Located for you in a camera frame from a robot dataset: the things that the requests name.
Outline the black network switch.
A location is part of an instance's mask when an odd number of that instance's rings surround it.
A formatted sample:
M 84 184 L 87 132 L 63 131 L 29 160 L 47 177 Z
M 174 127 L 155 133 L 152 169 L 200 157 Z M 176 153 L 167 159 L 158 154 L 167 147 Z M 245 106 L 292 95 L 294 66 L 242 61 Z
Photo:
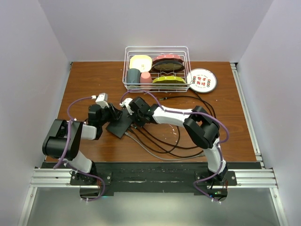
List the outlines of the black network switch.
M 129 113 L 126 109 L 123 109 L 120 118 L 110 122 L 106 130 L 121 139 L 132 123 L 133 120 L 130 118 Z

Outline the black cable teal band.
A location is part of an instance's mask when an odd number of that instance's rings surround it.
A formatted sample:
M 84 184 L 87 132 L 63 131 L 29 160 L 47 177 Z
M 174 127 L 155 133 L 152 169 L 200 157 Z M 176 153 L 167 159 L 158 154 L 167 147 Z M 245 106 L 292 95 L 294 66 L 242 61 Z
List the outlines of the black cable teal band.
M 212 116 L 216 115 L 215 100 L 208 95 L 189 90 L 184 93 L 153 93 L 160 103 L 166 107 L 190 109 L 199 105 Z M 129 132 L 138 141 L 162 158 L 176 158 L 177 156 L 191 156 L 199 153 L 184 128 L 177 128 L 170 124 L 145 124 L 143 128 L 132 128 Z

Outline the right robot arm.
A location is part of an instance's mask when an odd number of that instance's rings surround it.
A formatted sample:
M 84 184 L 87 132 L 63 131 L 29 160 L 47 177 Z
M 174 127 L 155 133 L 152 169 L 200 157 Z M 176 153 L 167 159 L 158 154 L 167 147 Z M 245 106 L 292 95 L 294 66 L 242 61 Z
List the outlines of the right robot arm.
M 174 109 L 160 104 L 148 105 L 142 98 L 127 98 L 122 104 L 134 122 L 170 124 L 185 128 L 192 142 L 201 148 L 207 158 L 210 181 L 220 185 L 226 180 L 228 171 L 221 151 L 220 122 L 209 115 L 203 107 Z

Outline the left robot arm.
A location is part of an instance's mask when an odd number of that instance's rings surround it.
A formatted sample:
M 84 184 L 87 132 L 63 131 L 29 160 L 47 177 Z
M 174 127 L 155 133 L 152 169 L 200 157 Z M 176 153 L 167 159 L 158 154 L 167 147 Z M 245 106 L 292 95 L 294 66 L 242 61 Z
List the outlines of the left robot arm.
M 79 150 L 80 142 L 82 139 L 98 140 L 103 132 L 103 125 L 115 122 L 121 116 L 122 111 L 109 103 L 107 106 L 91 105 L 86 121 L 55 119 L 43 142 L 42 152 L 58 160 L 54 169 L 64 164 L 69 165 L 85 184 L 100 185 L 95 163 Z

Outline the pink cup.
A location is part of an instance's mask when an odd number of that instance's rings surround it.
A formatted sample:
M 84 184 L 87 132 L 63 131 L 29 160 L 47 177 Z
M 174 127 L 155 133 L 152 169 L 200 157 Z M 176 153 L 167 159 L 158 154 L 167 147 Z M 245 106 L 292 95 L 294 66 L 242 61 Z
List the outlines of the pink cup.
M 150 91 L 152 84 L 152 77 L 149 72 L 143 72 L 140 76 L 140 87 L 142 90 Z

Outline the grey-blue mug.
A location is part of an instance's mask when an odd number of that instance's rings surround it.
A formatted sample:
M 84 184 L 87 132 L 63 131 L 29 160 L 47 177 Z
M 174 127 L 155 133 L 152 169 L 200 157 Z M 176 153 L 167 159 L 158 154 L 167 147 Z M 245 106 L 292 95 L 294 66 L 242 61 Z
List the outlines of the grey-blue mug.
M 140 83 L 141 71 L 136 68 L 130 68 L 127 71 L 127 84 L 135 86 Z

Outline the yellow-green dotted plate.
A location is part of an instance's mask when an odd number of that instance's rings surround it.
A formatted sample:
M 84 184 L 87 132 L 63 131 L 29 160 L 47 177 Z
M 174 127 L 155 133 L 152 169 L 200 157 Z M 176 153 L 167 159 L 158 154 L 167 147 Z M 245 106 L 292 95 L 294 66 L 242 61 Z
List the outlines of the yellow-green dotted plate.
M 161 76 L 152 81 L 153 84 L 185 84 L 185 80 L 178 76 Z

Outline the cream square bowl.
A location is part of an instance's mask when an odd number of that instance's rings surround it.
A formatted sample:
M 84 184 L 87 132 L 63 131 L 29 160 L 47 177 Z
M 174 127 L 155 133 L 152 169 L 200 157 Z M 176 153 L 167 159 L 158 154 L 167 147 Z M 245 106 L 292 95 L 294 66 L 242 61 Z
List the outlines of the cream square bowl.
M 138 69 L 140 72 L 149 72 L 152 68 L 152 58 L 148 55 L 135 55 L 131 57 L 129 69 Z

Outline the red dotted plate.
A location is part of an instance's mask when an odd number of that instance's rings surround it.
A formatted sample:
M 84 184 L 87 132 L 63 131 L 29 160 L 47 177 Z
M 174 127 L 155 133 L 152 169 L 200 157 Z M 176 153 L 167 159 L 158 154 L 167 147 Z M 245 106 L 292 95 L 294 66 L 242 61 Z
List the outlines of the red dotted plate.
M 183 63 L 183 59 L 179 55 L 172 54 L 172 53 L 171 54 L 158 55 L 158 56 L 153 58 L 152 62 L 155 64 L 159 61 L 164 61 L 164 60 L 174 60 L 174 61 L 178 61 L 180 63 Z

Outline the white round printed plate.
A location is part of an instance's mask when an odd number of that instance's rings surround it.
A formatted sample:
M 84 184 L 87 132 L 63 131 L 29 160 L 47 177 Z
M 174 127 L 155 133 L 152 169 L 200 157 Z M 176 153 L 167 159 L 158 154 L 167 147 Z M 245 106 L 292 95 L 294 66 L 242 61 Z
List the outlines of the white round printed plate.
M 198 93 L 209 93 L 216 88 L 217 79 L 215 75 L 207 69 L 193 69 L 187 76 L 189 88 Z

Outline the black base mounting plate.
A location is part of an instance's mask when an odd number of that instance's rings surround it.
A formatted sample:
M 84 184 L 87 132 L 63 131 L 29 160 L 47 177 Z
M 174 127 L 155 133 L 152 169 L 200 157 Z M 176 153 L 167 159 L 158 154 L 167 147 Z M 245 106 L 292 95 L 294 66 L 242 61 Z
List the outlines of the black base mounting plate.
M 220 186 L 220 196 L 226 196 L 226 186 L 238 185 L 237 170 L 259 170 L 261 165 L 258 162 L 230 162 L 226 168 L 224 181 L 213 178 L 198 182 L 198 188 L 218 197 L 216 191 Z M 104 181 L 105 196 L 118 192 L 200 195 L 193 183 L 211 175 L 205 162 L 98 162 L 95 169 Z

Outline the aluminium front rail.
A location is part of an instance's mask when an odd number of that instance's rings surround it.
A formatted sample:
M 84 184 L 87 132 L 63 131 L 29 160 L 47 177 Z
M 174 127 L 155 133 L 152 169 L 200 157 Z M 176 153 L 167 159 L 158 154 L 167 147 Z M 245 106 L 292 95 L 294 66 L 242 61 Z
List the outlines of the aluminium front rail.
M 271 169 L 235 169 L 236 187 L 278 188 Z M 72 187 L 69 169 L 35 169 L 30 187 Z

